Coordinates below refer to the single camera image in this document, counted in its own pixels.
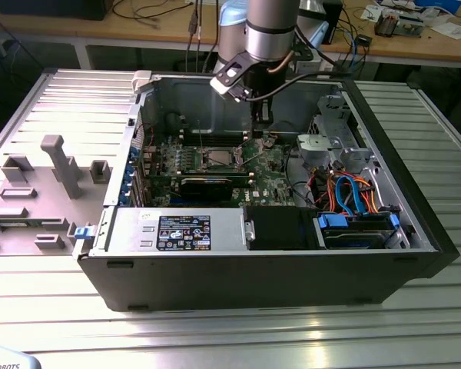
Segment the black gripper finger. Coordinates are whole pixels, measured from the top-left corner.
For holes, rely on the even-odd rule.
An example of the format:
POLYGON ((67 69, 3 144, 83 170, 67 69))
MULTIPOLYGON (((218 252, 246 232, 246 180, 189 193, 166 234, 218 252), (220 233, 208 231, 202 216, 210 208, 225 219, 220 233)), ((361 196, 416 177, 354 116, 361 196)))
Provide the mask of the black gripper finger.
POLYGON ((272 124, 272 109, 270 100, 253 103, 253 138, 261 138, 272 124))

